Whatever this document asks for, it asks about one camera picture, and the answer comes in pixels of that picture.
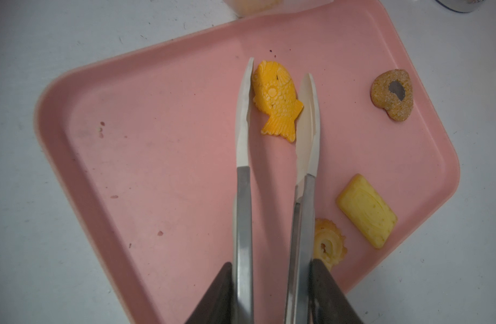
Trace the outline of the metal tongs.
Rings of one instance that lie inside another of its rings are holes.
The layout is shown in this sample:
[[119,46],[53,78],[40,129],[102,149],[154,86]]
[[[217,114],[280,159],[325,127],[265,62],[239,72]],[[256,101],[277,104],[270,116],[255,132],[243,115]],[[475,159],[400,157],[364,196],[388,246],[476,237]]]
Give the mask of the metal tongs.
[[[232,322],[253,323],[252,192],[249,167],[249,94],[254,59],[248,61],[235,120],[237,195],[233,205]],[[320,157],[320,108],[312,74],[306,74],[298,97],[304,110],[297,120],[297,185],[288,268],[285,323],[310,322],[310,272],[314,256],[315,179]]]

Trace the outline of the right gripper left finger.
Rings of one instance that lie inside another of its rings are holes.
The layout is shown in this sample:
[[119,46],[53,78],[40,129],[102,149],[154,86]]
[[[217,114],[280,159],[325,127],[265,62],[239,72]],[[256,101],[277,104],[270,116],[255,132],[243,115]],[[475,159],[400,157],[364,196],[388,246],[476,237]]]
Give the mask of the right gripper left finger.
[[185,324],[230,324],[233,266],[225,263]]

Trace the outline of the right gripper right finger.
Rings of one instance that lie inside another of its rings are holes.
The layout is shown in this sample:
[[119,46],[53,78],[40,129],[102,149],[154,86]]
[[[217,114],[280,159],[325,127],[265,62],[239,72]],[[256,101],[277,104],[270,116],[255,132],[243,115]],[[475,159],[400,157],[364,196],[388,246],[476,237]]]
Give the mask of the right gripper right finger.
[[310,265],[309,298],[312,323],[363,324],[333,276],[320,259]]

